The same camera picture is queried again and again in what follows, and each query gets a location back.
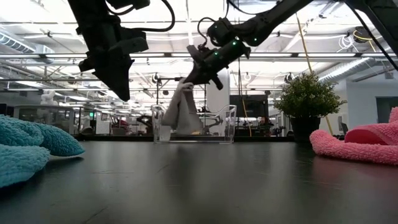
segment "blue towel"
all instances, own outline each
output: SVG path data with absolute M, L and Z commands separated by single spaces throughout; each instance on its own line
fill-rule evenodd
M 30 179 L 49 156 L 84 152 L 71 135 L 46 124 L 0 116 L 0 187 Z

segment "black plant pot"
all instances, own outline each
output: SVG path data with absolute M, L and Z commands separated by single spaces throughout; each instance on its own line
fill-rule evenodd
M 321 118 L 291 118 L 294 140 L 296 142 L 309 142 L 310 135 L 319 129 Z

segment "black table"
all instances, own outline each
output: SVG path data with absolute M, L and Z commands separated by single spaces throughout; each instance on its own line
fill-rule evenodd
M 1 223 L 398 223 L 398 168 L 292 142 L 83 142 L 0 190 Z

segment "pink fabric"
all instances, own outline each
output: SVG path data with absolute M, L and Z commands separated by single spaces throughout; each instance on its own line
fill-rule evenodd
M 398 108 L 393 108 L 388 124 L 371 124 L 349 131 L 345 142 L 326 131 L 314 131 L 310 140 L 318 155 L 398 165 Z
M 398 146 L 344 143 L 324 130 L 314 131 L 310 140 L 318 155 L 354 161 L 398 165 Z

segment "clear plastic container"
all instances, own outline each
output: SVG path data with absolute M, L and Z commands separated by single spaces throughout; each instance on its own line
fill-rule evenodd
M 40 124 L 49 124 L 58 127 L 69 134 L 73 134 L 72 108 L 47 105 L 24 105 L 14 107 L 14 117 Z
M 161 105 L 151 106 L 155 143 L 213 142 L 232 143 L 235 135 L 236 106 L 225 106 L 217 113 L 198 113 L 203 123 L 201 133 L 178 135 L 170 126 L 162 125 L 166 109 Z

